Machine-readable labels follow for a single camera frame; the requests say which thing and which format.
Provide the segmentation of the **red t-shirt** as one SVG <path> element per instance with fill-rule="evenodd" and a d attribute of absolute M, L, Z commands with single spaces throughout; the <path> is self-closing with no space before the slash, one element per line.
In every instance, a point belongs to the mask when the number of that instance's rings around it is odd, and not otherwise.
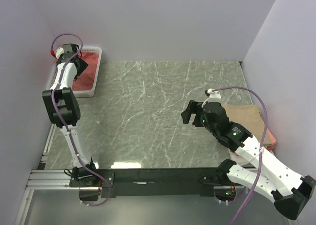
<path fill-rule="evenodd" d="M 82 59 L 88 63 L 88 67 L 73 82 L 73 91 L 91 90 L 95 80 L 95 74 L 98 65 L 99 54 L 90 51 L 83 51 Z"/>

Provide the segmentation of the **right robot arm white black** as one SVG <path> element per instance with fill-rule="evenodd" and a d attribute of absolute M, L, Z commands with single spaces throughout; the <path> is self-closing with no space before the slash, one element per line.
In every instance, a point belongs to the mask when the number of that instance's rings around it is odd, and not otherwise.
<path fill-rule="evenodd" d="M 257 168 L 260 175 L 226 159 L 217 168 L 220 184 L 230 182 L 248 188 L 269 199 L 285 217 L 296 220 L 311 198 L 316 181 L 291 170 L 264 147 L 244 126 L 229 120 L 219 102 L 202 103 L 191 100 L 181 113 L 184 124 L 191 115 L 193 125 L 206 128 L 224 147 L 241 156 Z"/>

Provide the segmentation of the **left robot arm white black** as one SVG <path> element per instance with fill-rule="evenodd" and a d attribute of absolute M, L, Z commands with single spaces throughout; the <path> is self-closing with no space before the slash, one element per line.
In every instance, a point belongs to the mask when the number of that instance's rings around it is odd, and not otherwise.
<path fill-rule="evenodd" d="M 83 145 L 79 133 L 81 111 L 72 91 L 73 81 L 88 67 L 78 55 L 81 48 L 77 44 L 64 44 L 53 56 L 56 57 L 57 73 L 49 90 L 42 98 L 51 123 L 60 129 L 72 155 L 72 170 L 64 170 L 73 180 L 87 186 L 94 186 L 99 180 L 91 155 Z"/>

